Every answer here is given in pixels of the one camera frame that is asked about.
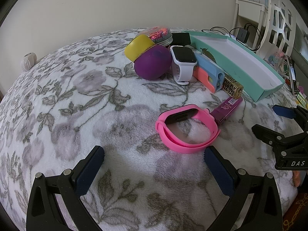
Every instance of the metal screw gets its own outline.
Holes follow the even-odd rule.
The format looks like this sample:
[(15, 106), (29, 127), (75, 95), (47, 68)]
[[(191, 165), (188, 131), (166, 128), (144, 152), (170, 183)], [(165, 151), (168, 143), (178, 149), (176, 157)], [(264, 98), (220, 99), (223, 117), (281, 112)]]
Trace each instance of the metal screw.
[(40, 178), (41, 176), (42, 176), (42, 173), (41, 173), (41, 172), (37, 172), (37, 173), (35, 174), (35, 178), (36, 178), (36, 179)]
[(65, 176), (68, 176), (71, 172), (72, 172), (72, 170), (68, 168), (68, 169), (66, 169), (66, 170), (63, 171), (63, 174), (64, 174)]
[(270, 178), (270, 179), (272, 179), (274, 176), (273, 176), (273, 174), (271, 174), (271, 173), (266, 173), (266, 176), (268, 177), (268, 178)]
[(240, 168), (240, 169), (238, 170), (238, 173), (239, 173), (240, 175), (245, 175), (245, 174), (246, 174), (246, 171), (245, 171), (244, 169)]

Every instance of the barcode label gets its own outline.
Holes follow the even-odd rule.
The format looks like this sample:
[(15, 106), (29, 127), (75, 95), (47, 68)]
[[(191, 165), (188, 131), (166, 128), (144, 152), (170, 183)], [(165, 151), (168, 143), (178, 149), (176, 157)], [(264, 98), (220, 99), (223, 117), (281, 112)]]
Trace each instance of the barcode label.
[(231, 105), (235, 104), (237, 102), (238, 99), (234, 99), (234, 98), (231, 98), (228, 103), (230, 103)]

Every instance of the black power adapter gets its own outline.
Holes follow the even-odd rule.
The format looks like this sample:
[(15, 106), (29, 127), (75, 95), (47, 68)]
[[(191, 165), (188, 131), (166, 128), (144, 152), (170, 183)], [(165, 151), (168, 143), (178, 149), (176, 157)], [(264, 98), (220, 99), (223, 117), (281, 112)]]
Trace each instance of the black power adapter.
[(244, 28), (240, 28), (238, 31), (238, 35), (236, 37), (236, 40), (242, 42), (242, 43), (246, 43), (248, 41), (248, 37), (249, 37), (249, 31), (244, 29)]

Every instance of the black cable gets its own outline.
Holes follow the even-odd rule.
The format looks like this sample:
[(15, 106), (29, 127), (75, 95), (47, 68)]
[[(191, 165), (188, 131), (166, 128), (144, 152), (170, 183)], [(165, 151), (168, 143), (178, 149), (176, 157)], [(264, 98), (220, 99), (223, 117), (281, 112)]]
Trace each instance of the black cable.
[(223, 32), (221, 32), (220, 30), (216, 30), (216, 29), (203, 29), (203, 30), (201, 30), (203, 33), (206, 33), (205, 31), (218, 31), (218, 32), (220, 32), (222, 35), (224, 35), (224, 33)]
[[(229, 32), (229, 35), (230, 35), (230, 37), (231, 37), (231, 32), (233, 31), (233, 30), (235, 30), (235, 29), (237, 29), (237, 28), (241, 28), (241, 27), (236, 27), (236, 28), (233, 28), (233, 29), (231, 29), (230, 30), (230, 32)], [(259, 44), (259, 47), (257, 47), (256, 49), (251, 49), (251, 48), (249, 48), (249, 47), (247, 47), (244, 43), (242, 43), (242, 42), (240, 42), (238, 39), (236, 39), (240, 44), (242, 44), (243, 46), (245, 46), (246, 48), (248, 48), (249, 50), (251, 50), (251, 51), (257, 51), (260, 47), (261, 47), (261, 42), (260, 42), (260, 44)]]
[(255, 26), (255, 25), (253, 25), (253, 24), (251, 24), (251, 23), (249, 23), (248, 24), (248, 27), (247, 27), (247, 31), (248, 31), (248, 29), (249, 29), (249, 27), (250, 26), (253, 26), (254, 28), (255, 28), (255, 30), (256, 30), (256, 34), (258, 35), (258, 39), (260, 40), (260, 44), (259, 44), (259, 47), (257, 48), (257, 50), (261, 47), (261, 41), (262, 41), (262, 38), (260, 38), (260, 35), (261, 35), (261, 32), (260, 32), (260, 30), (259, 30), (259, 32), (260, 32), (260, 34), (258, 33), (258, 28)]
[(220, 26), (216, 26), (216, 27), (211, 27), (211, 30), (214, 29), (214, 28), (223, 28), (225, 31), (227, 31), (229, 33), (229, 30), (227, 30), (226, 28), (224, 27), (220, 27)]

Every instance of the yellow container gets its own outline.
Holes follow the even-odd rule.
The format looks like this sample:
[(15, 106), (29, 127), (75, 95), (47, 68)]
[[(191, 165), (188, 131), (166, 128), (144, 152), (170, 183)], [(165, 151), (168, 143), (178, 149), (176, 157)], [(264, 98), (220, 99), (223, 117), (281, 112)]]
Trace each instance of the yellow container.
[(147, 35), (139, 35), (126, 46), (124, 54), (128, 59), (134, 62), (154, 45), (155, 43)]

